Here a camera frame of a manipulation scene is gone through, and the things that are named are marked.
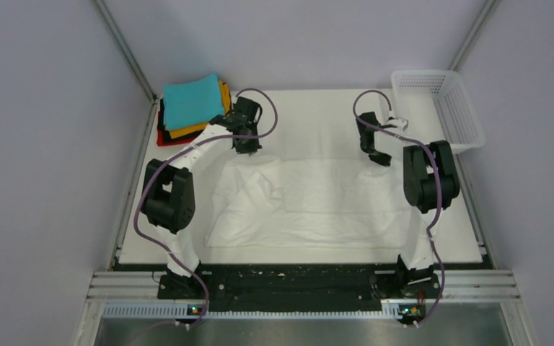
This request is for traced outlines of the white t shirt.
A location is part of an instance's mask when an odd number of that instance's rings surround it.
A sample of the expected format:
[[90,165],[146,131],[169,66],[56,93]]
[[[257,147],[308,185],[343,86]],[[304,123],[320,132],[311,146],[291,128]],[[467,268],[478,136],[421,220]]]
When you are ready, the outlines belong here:
[[414,215],[401,166],[360,159],[232,159],[212,202],[210,247],[398,248]]

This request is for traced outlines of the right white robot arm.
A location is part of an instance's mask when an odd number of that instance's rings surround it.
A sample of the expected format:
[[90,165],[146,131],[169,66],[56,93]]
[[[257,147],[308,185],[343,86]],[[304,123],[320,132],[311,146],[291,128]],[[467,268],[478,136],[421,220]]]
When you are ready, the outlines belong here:
[[436,249],[436,227],[441,213],[460,193],[460,180],[447,141],[423,143],[405,134],[406,122],[391,118],[378,121],[374,112],[355,114],[360,148],[371,161],[390,167],[402,165],[403,193],[413,209],[405,247],[397,256],[395,274],[389,280],[404,297],[423,287],[439,284],[435,271],[444,271]]

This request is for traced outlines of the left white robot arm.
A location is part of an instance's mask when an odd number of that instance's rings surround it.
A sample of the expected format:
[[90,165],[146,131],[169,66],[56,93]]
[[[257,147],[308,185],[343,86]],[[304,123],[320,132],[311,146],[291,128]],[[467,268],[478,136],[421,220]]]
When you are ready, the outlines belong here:
[[145,168],[141,198],[133,217],[135,232],[161,247],[167,269],[177,275],[175,289],[186,298],[201,292],[195,274],[200,260],[187,231],[195,215],[199,174],[229,152],[254,154],[261,145],[258,121],[262,106],[238,97],[231,110],[210,120],[201,134],[170,159],[152,159]]

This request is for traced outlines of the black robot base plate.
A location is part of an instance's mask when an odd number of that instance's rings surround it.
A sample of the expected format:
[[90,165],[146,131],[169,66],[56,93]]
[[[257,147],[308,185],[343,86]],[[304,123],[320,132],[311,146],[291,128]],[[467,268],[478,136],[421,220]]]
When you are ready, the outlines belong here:
[[402,265],[201,264],[196,276],[161,276],[161,300],[208,299],[210,312],[380,311],[388,298],[437,297],[438,275]]

